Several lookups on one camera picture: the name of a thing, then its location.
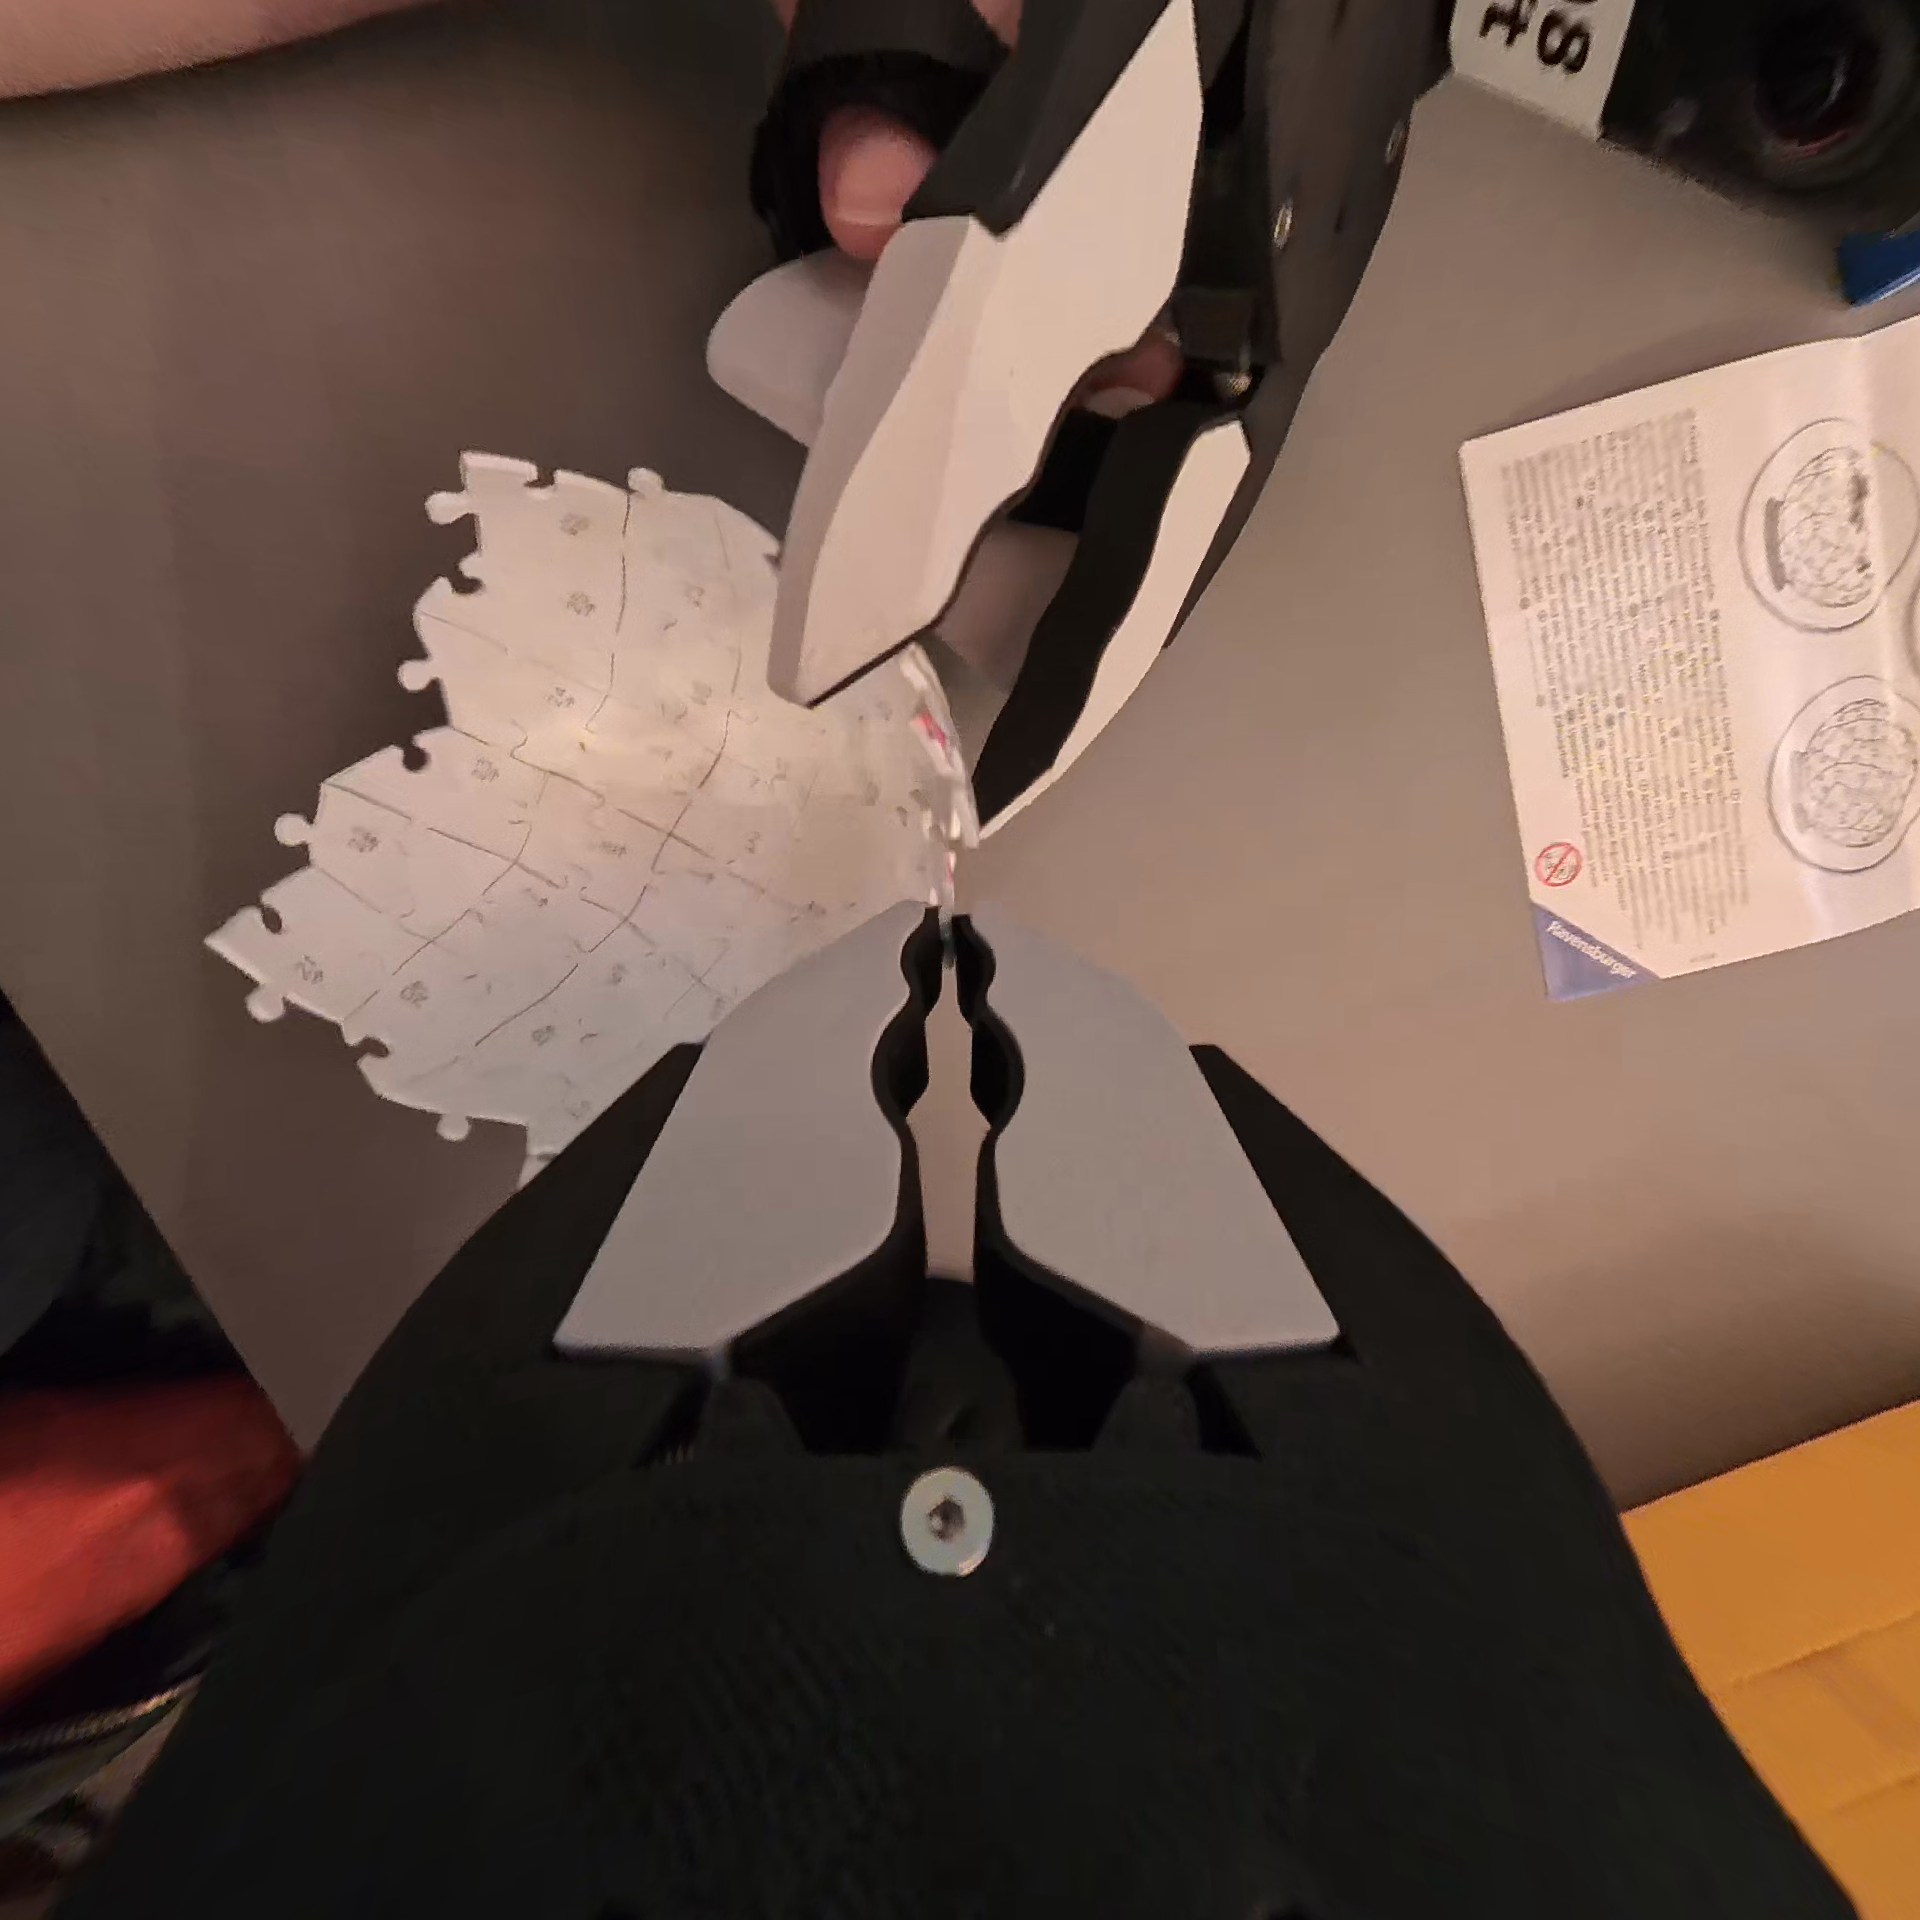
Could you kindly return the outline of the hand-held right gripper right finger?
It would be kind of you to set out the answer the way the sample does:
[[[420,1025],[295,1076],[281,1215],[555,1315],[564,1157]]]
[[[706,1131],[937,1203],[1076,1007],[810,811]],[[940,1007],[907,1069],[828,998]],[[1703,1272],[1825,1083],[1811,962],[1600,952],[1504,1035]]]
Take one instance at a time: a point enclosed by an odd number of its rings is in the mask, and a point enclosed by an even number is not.
[[[1034,1452],[1093,1452],[1131,1384],[1206,1436],[1214,1364],[1328,1357],[1338,1317],[1186,1036],[997,911],[956,923],[974,1035],[974,1315]]]

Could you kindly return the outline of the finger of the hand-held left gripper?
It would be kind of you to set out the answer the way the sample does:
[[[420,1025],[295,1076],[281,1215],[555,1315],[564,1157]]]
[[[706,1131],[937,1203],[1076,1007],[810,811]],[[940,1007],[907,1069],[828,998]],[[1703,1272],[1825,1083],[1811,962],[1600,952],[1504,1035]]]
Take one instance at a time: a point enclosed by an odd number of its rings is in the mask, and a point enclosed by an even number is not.
[[[820,402],[776,563],[776,696],[820,705],[948,615],[1076,382],[1173,297],[1197,151],[1197,11],[1028,11]]]
[[[1186,606],[1249,459],[1249,430],[1230,406],[1161,402],[1115,416],[1093,470],[1070,568],[978,745],[978,822],[1003,822],[1051,791],[1131,705]]]

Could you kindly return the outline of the colourful puzzle box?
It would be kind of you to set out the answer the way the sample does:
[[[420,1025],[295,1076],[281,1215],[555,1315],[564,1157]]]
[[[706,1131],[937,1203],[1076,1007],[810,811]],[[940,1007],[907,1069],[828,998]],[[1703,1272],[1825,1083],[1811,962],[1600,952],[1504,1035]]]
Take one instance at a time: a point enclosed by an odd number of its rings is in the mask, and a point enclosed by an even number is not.
[[[1835,288],[1846,309],[1895,299],[1920,288],[1920,213],[1883,236],[1842,236],[1835,244]]]

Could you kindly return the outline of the person's left forearm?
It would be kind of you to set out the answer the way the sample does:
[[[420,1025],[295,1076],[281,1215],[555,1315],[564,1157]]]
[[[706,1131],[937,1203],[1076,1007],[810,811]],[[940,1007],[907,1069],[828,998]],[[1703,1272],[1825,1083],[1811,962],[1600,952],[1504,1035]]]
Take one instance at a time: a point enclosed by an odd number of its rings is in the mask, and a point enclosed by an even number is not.
[[[300,48],[392,0],[7,0],[0,96],[50,96]]]

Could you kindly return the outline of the person's dark blue shirt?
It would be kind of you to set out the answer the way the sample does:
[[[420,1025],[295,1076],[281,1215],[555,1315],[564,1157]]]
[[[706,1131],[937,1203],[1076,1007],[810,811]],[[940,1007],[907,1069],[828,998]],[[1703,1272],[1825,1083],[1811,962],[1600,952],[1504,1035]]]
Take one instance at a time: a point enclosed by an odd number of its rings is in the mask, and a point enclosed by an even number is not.
[[[0,998],[0,1354],[90,1272],[106,1196],[88,1111]]]

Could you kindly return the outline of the black jacket with orange lining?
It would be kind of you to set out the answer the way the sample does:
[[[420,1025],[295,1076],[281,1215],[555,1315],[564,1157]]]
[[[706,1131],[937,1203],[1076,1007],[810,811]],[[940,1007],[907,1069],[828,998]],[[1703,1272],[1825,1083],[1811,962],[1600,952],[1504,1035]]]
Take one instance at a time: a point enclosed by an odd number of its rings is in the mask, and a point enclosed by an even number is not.
[[[7,1393],[7,1779],[140,1736],[205,1676],[295,1481],[255,1381]]]

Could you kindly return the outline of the small curved puzzle piece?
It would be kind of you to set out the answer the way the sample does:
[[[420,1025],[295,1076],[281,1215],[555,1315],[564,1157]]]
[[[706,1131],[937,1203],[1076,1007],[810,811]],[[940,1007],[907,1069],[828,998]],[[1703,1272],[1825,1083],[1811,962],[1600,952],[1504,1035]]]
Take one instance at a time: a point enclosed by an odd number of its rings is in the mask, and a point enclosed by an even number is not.
[[[937,849],[927,900],[948,929],[960,911],[960,864],[978,849],[978,803],[974,803],[974,770],[964,770],[964,745],[960,745],[948,689],[927,670],[927,662],[907,662],[907,696],[912,696],[907,728],[927,759],[927,798],[922,798],[927,849]]]

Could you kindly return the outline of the person's left hand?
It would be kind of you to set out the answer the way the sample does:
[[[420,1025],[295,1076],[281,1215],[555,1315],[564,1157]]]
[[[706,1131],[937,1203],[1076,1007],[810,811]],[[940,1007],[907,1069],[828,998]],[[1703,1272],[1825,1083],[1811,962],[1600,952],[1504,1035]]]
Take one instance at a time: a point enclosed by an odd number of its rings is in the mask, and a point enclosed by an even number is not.
[[[754,145],[770,248],[874,260],[960,119],[1003,66],[1028,6],[776,6],[787,71]]]

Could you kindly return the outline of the white instruction leaflet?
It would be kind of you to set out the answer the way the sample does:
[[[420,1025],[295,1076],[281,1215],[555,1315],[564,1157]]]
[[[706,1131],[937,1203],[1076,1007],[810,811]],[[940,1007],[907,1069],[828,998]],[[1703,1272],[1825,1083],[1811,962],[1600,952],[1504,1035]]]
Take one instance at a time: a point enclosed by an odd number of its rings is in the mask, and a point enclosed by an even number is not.
[[[1920,911],[1920,322],[1457,462],[1550,998]]]

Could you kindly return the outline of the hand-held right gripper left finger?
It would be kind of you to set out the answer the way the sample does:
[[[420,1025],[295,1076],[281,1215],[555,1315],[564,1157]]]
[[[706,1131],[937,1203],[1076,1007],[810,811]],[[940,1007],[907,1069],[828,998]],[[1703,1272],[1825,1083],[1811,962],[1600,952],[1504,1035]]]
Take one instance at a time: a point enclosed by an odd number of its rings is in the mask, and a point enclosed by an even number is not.
[[[810,1452],[874,1452],[927,1291],[922,1157],[940,917],[892,900],[706,1036],[572,1308],[564,1357],[770,1384]]]

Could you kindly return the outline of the half built puzzle ball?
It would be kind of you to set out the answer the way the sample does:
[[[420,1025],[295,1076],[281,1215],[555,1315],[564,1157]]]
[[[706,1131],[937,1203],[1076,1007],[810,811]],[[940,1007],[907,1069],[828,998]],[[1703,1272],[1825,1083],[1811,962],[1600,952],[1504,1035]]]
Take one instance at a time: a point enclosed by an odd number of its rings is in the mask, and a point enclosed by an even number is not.
[[[763,981],[927,900],[927,656],[776,696],[776,539],[652,470],[462,453],[422,517],[479,540],[398,667],[445,728],[281,819],[300,864],[205,945],[255,1019],[324,1019],[438,1139],[524,1131],[529,1185]]]

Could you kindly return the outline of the yellow plastic bin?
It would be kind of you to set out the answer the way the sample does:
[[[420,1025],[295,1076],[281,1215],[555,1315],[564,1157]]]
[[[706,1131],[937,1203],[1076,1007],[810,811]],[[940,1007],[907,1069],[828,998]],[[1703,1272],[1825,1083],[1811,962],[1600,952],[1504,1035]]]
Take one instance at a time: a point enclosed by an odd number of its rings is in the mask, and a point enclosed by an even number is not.
[[[1722,1729],[1869,1920],[1920,1913],[1920,1402],[1621,1514]]]

